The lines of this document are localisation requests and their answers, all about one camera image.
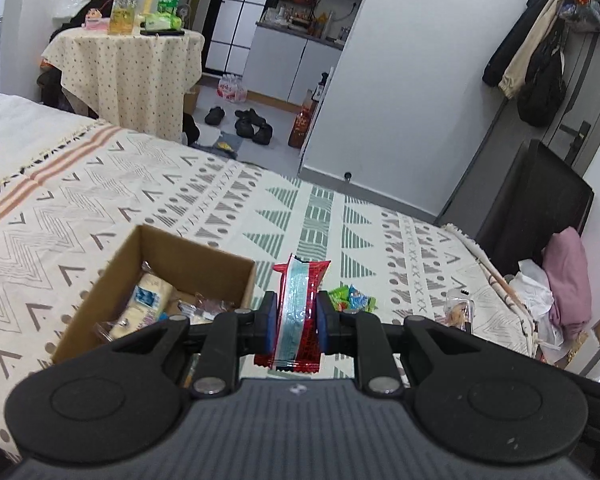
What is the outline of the red striped snack packet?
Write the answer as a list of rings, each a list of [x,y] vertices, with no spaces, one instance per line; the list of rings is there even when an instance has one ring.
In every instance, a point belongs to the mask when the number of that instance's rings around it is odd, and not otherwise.
[[[316,305],[329,265],[328,260],[306,261],[290,255],[286,262],[272,266],[280,274],[275,325],[270,350],[257,354],[254,364],[291,373],[315,374],[320,370]]]

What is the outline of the purple snack packet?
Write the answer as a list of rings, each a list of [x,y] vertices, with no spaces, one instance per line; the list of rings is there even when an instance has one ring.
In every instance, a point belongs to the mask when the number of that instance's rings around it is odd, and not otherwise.
[[[178,310],[189,319],[190,325],[212,323],[219,314],[234,309],[235,306],[231,302],[199,294],[183,296],[178,300]]]

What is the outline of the white cracker clear packet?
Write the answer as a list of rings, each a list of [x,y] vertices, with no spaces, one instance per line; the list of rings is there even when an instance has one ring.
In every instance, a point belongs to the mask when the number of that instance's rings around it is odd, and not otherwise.
[[[122,312],[112,322],[97,323],[95,333],[106,342],[114,341],[160,321],[175,288],[158,274],[147,261],[142,263],[140,279],[132,289]]]

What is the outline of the round cookie clear packet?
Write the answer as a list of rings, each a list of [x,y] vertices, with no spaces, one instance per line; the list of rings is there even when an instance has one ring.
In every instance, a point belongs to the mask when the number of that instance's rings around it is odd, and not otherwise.
[[[475,303],[466,288],[456,288],[448,292],[443,308],[445,324],[472,333],[474,325]]]

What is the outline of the green snack packet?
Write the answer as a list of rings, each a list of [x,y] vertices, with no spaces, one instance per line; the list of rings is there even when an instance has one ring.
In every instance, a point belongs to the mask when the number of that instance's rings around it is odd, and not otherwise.
[[[351,309],[350,304],[350,287],[342,285],[331,290],[328,293],[329,299],[332,302],[332,306],[336,311],[349,312]]]

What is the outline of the blue green candy packet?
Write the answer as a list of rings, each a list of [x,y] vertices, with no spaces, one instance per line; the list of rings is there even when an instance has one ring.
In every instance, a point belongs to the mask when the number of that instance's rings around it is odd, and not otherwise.
[[[373,313],[376,310],[376,298],[366,296],[353,285],[349,287],[348,309],[352,312]]]

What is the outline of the brown cardboard box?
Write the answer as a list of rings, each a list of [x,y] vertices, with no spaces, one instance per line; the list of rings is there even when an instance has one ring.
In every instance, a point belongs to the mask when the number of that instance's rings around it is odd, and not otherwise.
[[[59,364],[175,312],[182,300],[248,308],[256,263],[152,226],[136,226],[73,315],[52,362]]]

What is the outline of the red drink bottle on floor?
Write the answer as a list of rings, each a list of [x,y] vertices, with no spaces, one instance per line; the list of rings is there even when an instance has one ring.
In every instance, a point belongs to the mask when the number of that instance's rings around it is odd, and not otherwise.
[[[291,148],[302,148],[304,140],[306,140],[314,109],[312,96],[313,91],[308,90],[301,105],[300,112],[297,114],[296,118],[294,118],[294,124],[292,125],[288,138],[288,145]]]

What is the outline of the black slippers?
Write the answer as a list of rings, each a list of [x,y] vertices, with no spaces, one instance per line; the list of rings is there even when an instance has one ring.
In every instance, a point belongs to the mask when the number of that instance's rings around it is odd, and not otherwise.
[[[253,108],[249,110],[236,110],[235,130],[238,136],[249,139],[258,145],[267,146],[273,136],[273,127],[261,117]],[[212,107],[204,116],[204,123],[208,126],[218,126],[225,117],[224,110]]]

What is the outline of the pink pillow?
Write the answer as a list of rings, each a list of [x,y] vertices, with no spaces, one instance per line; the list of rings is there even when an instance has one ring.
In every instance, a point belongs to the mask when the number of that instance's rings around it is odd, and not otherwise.
[[[542,268],[554,297],[550,322],[573,341],[592,318],[588,259],[582,240],[572,226],[555,233],[543,250]]]

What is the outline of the white kitchen cabinet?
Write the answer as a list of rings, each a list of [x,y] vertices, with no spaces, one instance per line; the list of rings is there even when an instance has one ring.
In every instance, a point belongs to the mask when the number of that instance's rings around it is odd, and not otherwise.
[[[301,105],[338,64],[343,46],[257,22],[242,82],[249,92]]]

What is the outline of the round table with dotted cloth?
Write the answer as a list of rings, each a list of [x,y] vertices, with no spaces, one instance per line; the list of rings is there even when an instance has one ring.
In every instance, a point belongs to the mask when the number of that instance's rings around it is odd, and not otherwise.
[[[42,59],[61,87],[115,126],[180,142],[185,95],[202,75],[204,36],[109,35],[84,28],[58,34]]]

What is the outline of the hanging clothes on rack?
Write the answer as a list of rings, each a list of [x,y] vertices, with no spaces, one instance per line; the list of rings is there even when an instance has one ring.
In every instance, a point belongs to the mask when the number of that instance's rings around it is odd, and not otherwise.
[[[486,63],[483,83],[515,101],[519,118],[533,128],[550,126],[566,97],[570,32],[600,34],[600,0],[528,0]]]

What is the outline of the clear yellow oil bottle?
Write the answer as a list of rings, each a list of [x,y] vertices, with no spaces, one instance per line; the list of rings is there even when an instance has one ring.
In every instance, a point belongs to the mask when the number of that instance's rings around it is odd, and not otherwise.
[[[109,19],[109,35],[131,35],[138,0],[114,0]]]

